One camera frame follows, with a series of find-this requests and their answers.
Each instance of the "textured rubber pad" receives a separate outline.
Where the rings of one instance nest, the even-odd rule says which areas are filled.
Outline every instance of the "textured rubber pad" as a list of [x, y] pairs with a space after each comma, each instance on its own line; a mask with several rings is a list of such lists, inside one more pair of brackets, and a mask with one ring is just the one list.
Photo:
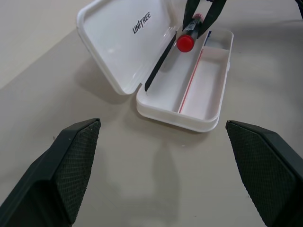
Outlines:
[[243, 184], [271, 227], [291, 199], [296, 177], [260, 135], [232, 123], [227, 132]]
[[89, 182], [99, 129], [100, 122], [96, 121], [77, 133], [54, 176], [67, 217], [72, 224]]

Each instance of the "unitree logo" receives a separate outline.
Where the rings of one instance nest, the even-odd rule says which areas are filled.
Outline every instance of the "unitree logo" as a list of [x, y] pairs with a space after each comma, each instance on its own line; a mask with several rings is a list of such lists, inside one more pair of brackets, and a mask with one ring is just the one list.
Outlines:
[[133, 32], [136, 34], [141, 28], [144, 27], [144, 24], [151, 18], [151, 13], [148, 12], [145, 14], [145, 16], [141, 19], [138, 20], [138, 23], [133, 27]]

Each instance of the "red cap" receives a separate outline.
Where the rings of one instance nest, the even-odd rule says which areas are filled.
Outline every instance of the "red cap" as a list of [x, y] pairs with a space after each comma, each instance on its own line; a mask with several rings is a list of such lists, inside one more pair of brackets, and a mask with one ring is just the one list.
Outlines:
[[194, 45], [195, 41], [190, 35], [182, 35], [177, 40], [177, 47], [181, 52], [190, 52]]

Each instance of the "white plastic case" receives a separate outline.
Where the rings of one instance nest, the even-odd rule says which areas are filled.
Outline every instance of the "white plastic case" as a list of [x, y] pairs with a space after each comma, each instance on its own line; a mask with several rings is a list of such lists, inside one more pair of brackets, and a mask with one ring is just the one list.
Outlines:
[[148, 118], [197, 132], [219, 121], [233, 34], [211, 29], [192, 51], [176, 44], [147, 92], [144, 84], [179, 30], [170, 0], [96, 0], [78, 13], [78, 33], [113, 89], [137, 93]]

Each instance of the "case lid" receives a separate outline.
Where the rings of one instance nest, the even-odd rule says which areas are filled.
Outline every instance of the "case lid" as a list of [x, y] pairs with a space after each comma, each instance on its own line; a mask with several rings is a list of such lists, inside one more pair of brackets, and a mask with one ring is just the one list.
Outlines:
[[170, 0], [96, 0], [78, 13], [77, 27], [121, 95], [145, 83], [177, 30]]

